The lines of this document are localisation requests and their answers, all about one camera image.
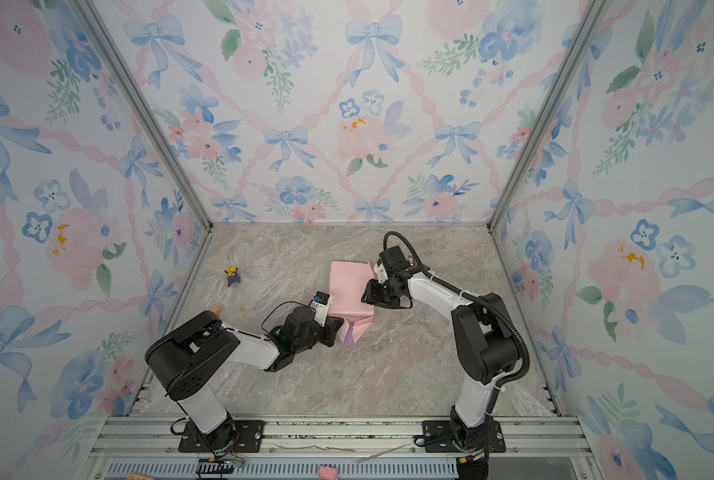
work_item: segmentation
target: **small toy figure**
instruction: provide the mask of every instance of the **small toy figure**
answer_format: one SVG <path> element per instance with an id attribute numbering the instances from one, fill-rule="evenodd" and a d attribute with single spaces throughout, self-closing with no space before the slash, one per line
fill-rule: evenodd
<path id="1" fill-rule="evenodd" d="M 224 270 L 227 273 L 227 287 L 230 287 L 232 283 L 239 283 L 239 275 L 237 274 L 237 267 L 233 266 Z"/>

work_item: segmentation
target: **wallpaper wall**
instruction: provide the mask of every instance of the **wallpaper wall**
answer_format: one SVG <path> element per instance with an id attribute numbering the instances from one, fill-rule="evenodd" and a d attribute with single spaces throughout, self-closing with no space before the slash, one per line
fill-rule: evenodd
<path id="1" fill-rule="evenodd" d="M 202 238 L 69 8 L 0 0 L 0 480 L 76 477 Z"/>
<path id="2" fill-rule="evenodd" d="M 488 219 L 587 5 L 95 3 L 208 212 L 250 222 Z"/>
<path id="3" fill-rule="evenodd" d="M 714 478 L 714 2 L 614 0 L 555 120 L 497 232 L 541 360 L 608 480 Z"/>

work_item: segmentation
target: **white arm segment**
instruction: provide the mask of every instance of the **white arm segment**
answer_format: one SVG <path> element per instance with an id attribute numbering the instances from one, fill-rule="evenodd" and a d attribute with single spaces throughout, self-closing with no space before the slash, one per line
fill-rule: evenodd
<path id="1" fill-rule="evenodd" d="M 266 370 L 279 355 L 277 346 L 265 336 L 260 337 L 246 333 L 226 323 L 223 323 L 223 328 L 233 333 L 239 340 L 239 345 L 229 355 L 228 362 L 244 363 L 260 370 Z M 204 434 L 212 432 L 227 419 L 227 409 L 221 405 L 216 393 L 208 383 L 194 395 L 180 400 L 179 404 Z"/>
<path id="2" fill-rule="evenodd" d="M 453 321 L 451 312 L 456 307 L 471 303 L 459 296 L 458 293 L 453 293 L 439 283 L 432 282 L 422 272 L 411 277 L 408 281 L 408 290 L 413 300 L 426 303 L 449 321 Z M 455 410 L 467 427 L 477 427 L 485 421 L 487 400 L 495 388 L 495 381 L 504 375 L 506 372 L 499 373 L 487 385 L 482 385 L 482 382 L 472 379 L 469 375 L 464 375 L 464 386 L 455 403 Z"/>

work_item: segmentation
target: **pink cloth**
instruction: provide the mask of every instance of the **pink cloth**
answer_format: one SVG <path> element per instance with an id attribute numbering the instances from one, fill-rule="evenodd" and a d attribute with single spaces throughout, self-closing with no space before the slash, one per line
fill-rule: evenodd
<path id="1" fill-rule="evenodd" d="M 330 264 L 330 287 L 328 293 L 333 304 L 328 314 L 341 316 L 346 321 L 337 336 L 344 345 L 354 345 L 373 323 L 373 305 L 360 301 L 368 280 L 373 278 L 370 264 L 332 262 Z"/>
<path id="2" fill-rule="evenodd" d="M 320 466 L 317 473 L 319 480 L 339 480 L 339 471 L 333 467 Z"/>

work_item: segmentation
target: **pink object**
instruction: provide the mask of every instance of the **pink object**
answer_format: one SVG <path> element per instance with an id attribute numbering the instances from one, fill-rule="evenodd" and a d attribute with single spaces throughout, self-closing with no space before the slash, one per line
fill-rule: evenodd
<path id="1" fill-rule="evenodd" d="M 330 287 L 333 297 L 329 315 L 346 319 L 337 335 L 344 345 L 354 345 L 373 323 L 373 305 L 360 301 L 368 280 L 373 278 L 370 264 L 332 262 L 330 264 Z"/>
<path id="2" fill-rule="evenodd" d="M 319 480 L 339 480 L 339 471 L 333 467 L 319 466 Z"/>

